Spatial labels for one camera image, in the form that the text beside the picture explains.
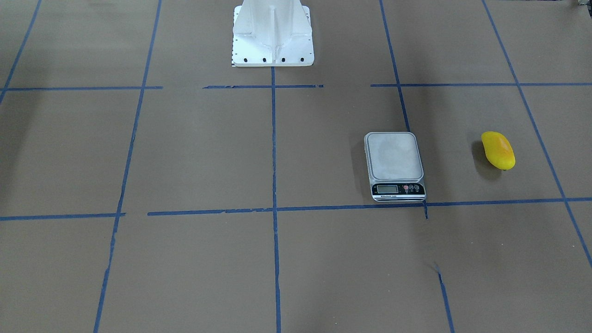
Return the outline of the digital kitchen scale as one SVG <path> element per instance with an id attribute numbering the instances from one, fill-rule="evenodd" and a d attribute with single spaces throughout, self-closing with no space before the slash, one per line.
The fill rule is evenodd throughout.
<path id="1" fill-rule="evenodd" d="M 364 136 L 370 192 L 376 202 L 424 202 L 424 170 L 410 131 L 372 131 Z"/>

